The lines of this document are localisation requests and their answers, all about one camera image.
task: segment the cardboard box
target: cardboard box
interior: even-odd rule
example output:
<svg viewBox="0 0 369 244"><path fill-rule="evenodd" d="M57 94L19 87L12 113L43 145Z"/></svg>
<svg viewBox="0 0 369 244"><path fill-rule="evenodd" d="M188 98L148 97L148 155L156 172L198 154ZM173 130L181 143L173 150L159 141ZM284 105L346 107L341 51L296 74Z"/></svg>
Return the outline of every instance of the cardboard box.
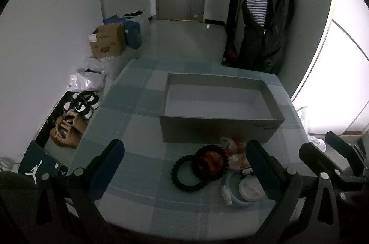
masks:
<svg viewBox="0 0 369 244"><path fill-rule="evenodd" d="M187 73L168 74L159 119L164 142L213 144L264 143L285 120L262 80Z"/></svg>
<svg viewBox="0 0 369 244"><path fill-rule="evenodd" d="M34 140L25 152L19 165L18 173L24 175L35 184L41 180L44 173L51 176L66 176L68 168L49 155Z"/></svg>
<svg viewBox="0 0 369 244"><path fill-rule="evenodd" d="M125 32L121 22L102 25L89 35L93 57L120 56L125 49Z"/></svg>

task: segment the jumpman logo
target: jumpman logo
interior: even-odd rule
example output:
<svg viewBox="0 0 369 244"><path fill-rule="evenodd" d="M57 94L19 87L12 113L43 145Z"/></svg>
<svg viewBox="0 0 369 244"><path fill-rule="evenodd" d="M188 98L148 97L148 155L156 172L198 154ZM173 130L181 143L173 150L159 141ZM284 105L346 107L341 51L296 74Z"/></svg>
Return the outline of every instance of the jumpman logo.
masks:
<svg viewBox="0 0 369 244"><path fill-rule="evenodd" d="M36 183L36 172L37 172L38 167L40 167L41 164L42 164L42 160L40 161L40 164L34 166L31 169L31 172L25 174L25 175L32 175L33 176L33 180L35 181L35 184L37 184Z"/></svg>

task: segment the brown shoe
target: brown shoe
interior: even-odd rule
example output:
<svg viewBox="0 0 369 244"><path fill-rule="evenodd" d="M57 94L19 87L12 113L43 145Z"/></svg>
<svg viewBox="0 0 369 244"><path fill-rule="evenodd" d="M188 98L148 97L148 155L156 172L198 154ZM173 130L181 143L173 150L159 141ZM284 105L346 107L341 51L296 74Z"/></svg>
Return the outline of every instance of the brown shoe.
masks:
<svg viewBox="0 0 369 244"><path fill-rule="evenodd" d="M56 145L74 149L81 141L81 134L64 122L51 129L50 137Z"/></svg>
<svg viewBox="0 0 369 244"><path fill-rule="evenodd" d="M84 121L82 116L78 115L73 110L69 110L63 115L63 123L69 127L74 127L81 134L83 134L86 131L88 125L88 123Z"/></svg>

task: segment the label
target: label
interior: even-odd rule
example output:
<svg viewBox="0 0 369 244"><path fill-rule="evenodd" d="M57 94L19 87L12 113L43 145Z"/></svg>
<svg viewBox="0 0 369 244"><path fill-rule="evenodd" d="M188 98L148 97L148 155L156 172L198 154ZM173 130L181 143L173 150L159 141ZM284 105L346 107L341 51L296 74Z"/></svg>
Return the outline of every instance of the label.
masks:
<svg viewBox="0 0 369 244"><path fill-rule="evenodd" d="M97 38L96 38L96 34L94 33L93 35L89 35L89 41L90 42L96 42Z"/></svg>
<svg viewBox="0 0 369 244"><path fill-rule="evenodd" d="M100 52L109 52L110 51L110 46L105 46L105 47L102 47L101 49L100 49Z"/></svg>

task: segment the sneaker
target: sneaker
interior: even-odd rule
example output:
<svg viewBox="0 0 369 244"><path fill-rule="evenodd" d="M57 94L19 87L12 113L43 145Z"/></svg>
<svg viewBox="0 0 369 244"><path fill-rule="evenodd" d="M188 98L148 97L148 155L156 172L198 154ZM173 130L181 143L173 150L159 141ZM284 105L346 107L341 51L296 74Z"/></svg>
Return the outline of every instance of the sneaker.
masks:
<svg viewBox="0 0 369 244"><path fill-rule="evenodd" d="M73 110L74 109L74 100L78 97L78 95L80 95L81 93L74 93L71 101L67 102L64 104L63 109L64 109L64 113L68 112L69 110Z"/></svg>
<svg viewBox="0 0 369 244"><path fill-rule="evenodd" d="M93 91L84 91L81 93L84 100L87 101L87 103L96 110L100 104L100 98L98 97L96 92Z"/></svg>
<svg viewBox="0 0 369 244"><path fill-rule="evenodd" d="M93 109L84 100L82 95L77 95L77 97L71 101L71 105L73 105L73 110L77 114L81 115L84 119L89 120L93 114Z"/></svg>

